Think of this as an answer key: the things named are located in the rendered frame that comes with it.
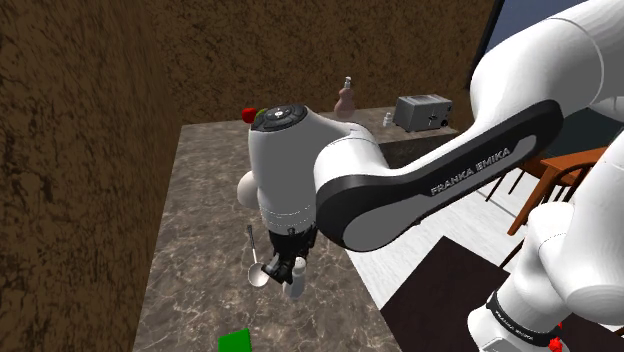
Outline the white shaker bottle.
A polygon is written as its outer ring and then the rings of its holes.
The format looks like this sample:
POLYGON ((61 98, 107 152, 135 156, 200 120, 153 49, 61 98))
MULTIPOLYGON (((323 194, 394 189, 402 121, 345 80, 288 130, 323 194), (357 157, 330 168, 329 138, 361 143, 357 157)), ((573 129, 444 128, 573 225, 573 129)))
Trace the white shaker bottle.
POLYGON ((305 289, 306 260, 303 257, 296 257, 292 268, 292 282, 282 284, 283 294, 296 300, 301 297, 305 289))

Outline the silver toaster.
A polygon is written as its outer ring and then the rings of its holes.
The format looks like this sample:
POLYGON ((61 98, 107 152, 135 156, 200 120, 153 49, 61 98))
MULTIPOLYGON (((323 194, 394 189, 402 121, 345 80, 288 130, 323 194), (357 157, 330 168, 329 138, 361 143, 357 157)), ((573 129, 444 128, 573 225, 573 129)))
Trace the silver toaster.
POLYGON ((406 132, 434 130, 449 125, 452 101, 437 94, 401 96, 393 122, 406 132))

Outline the brown pear-shaped spray bottle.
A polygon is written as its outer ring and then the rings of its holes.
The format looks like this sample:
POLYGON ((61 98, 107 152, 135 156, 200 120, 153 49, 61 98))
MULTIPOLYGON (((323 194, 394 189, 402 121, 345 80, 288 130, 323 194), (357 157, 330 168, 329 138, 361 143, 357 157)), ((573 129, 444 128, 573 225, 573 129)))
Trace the brown pear-shaped spray bottle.
POLYGON ((339 100, 334 106, 334 113, 339 119, 348 119, 355 112, 354 91, 351 88, 351 77, 346 76, 343 88, 339 91, 339 100))

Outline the silver metal ladle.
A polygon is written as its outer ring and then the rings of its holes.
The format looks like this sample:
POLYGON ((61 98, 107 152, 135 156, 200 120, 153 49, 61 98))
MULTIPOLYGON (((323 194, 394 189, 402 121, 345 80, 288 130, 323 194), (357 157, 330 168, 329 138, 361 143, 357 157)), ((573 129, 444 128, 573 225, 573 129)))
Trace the silver metal ladle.
POLYGON ((268 283, 270 277, 262 270, 263 263, 258 260, 253 237, 253 227, 251 225, 247 226, 247 234, 249 236, 252 256, 254 260, 254 263, 248 269, 248 281, 253 287, 263 287, 268 283))

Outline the dark wooden chair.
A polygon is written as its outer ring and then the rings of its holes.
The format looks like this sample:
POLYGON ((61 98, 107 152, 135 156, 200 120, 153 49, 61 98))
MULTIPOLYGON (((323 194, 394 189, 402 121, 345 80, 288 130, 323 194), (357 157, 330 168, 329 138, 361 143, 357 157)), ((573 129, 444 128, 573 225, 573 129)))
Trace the dark wooden chair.
MULTIPOLYGON (((548 169, 548 167, 546 165, 543 165, 541 163, 537 163, 537 164, 527 164, 525 166, 521 166, 519 173, 517 174, 517 178, 515 179, 515 181, 513 182, 512 186, 509 188, 508 190, 508 194, 511 194, 515 188, 517 187, 518 183, 520 182, 520 180, 522 179, 522 177, 525 174, 530 174, 532 175, 534 178, 540 179, 543 174, 546 172, 546 170, 548 169)), ((557 180, 557 182, 555 183, 554 186, 548 188, 544 195, 541 198, 542 202, 547 202, 552 194, 552 192, 554 191, 554 189, 556 187, 559 187, 559 192, 557 193, 557 195, 553 198, 554 201, 560 201, 561 200, 561 195, 563 194, 563 192, 568 189, 568 192, 566 193, 565 199, 568 199, 573 193, 574 191, 572 190, 572 187, 574 185, 578 185, 582 182, 582 172, 584 172, 584 169, 581 167, 577 167, 577 168, 573 168, 570 170, 569 173, 566 174, 562 174, 561 177, 557 180)), ((494 193, 496 192, 496 190, 499 188, 499 186, 502 184, 503 180, 505 179, 506 174, 504 174, 503 176, 497 178, 495 181, 493 181, 490 185, 487 186, 487 189, 489 190, 488 193, 485 193, 484 191, 479 190, 478 193, 483 195, 485 197, 485 201, 488 202, 492 196, 494 195, 494 193)))

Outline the brown wooden table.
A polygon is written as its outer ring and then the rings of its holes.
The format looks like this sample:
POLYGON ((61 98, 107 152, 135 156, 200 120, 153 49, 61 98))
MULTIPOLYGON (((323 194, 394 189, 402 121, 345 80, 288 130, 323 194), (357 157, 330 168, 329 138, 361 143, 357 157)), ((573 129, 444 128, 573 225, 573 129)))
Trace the brown wooden table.
MULTIPOLYGON (((562 174, 569 173, 570 170, 573 168, 581 167, 584 169, 584 172, 582 172, 583 181, 590 169, 596 164, 596 162, 605 151, 606 147, 601 147, 588 151, 582 151, 542 160, 537 160, 536 157, 533 157, 523 162, 519 166, 519 168, 527 164, 541 163, 543 165, 546 165, 548 169, 539 179, 539 182, 528 197, 522 209, 519 211, 514 222, 507 231, 507 234, 513 236, 518 231, 518 229, 526 223, 529 213, 540 203, 542 203, 541 198, 544 195, 545 191, 548 188, 554 186, 562 174)), ((580 184, 574 185, 572 187, 572 190, 575 192, 579 185, 580 184)))

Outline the dark robot stand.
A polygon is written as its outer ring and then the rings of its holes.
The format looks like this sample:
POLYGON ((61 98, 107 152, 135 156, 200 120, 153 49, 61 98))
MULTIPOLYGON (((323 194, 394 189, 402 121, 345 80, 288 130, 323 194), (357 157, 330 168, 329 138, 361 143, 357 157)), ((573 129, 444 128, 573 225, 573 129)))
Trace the dark robot stand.
POLYGON ((469 313, 509 273, 443 237, 383 306, 402 352, 478 352, 469 313))

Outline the green flat block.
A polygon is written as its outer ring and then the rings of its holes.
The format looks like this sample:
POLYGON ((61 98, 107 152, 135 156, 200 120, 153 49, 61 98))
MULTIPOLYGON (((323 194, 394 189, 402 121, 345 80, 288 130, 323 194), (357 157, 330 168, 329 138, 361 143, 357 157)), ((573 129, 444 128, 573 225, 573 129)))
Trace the green flat block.
POLYGON ((219 337, 218 352, 252 352, 250 331, 245 328, 219 337))

